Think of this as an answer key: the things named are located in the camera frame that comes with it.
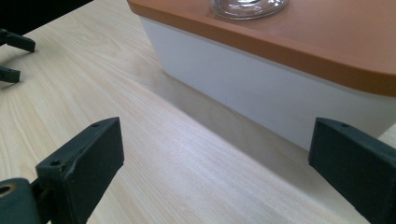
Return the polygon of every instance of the clear glass object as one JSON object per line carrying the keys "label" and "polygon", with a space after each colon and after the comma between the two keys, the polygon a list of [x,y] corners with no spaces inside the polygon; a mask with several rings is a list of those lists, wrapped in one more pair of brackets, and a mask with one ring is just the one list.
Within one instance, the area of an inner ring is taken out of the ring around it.
{"label": "clear glass object", "polygon": [[289,0],[210,0],[213,11],[224,18],[250,20],[282,9]]}

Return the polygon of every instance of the glass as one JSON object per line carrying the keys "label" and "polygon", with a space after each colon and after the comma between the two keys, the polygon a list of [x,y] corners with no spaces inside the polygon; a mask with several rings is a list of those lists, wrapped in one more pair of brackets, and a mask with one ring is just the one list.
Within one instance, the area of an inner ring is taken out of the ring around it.
{"label": "glass", "polygon": [[289,0],[211,0],[213,11],[233,20],[250,20],[268,16],[282,9]]}

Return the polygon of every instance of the table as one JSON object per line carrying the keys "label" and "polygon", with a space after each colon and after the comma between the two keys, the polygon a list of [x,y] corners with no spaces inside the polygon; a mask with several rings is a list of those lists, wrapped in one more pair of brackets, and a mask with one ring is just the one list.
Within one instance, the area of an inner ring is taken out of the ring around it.
{"label": "table", "polygon": [[[169,77],[125,0],[95,0],[0,48],[0,179],[120,117],[125,163],[89,223],[367,223],[308,152]],[[394,125],[380,139],[396,147]]]}

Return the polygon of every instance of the transparent glass cup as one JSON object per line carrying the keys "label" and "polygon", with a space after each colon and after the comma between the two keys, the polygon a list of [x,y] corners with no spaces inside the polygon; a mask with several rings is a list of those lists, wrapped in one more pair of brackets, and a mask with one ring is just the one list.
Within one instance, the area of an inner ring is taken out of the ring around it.
{"label": "transparent glass cup", "polygon": [[288,2],[289,0],[209,0],[217,15],[233,20],[269,16],[278,12]]}

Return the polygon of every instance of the dark background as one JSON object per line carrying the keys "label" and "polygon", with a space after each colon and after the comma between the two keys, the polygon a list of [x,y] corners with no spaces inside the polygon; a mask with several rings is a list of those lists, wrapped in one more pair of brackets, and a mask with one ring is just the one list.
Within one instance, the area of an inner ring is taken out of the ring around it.
{"label": "dark background", "polygon": [[0,0],[0,28],[24,35],[92,0]]}

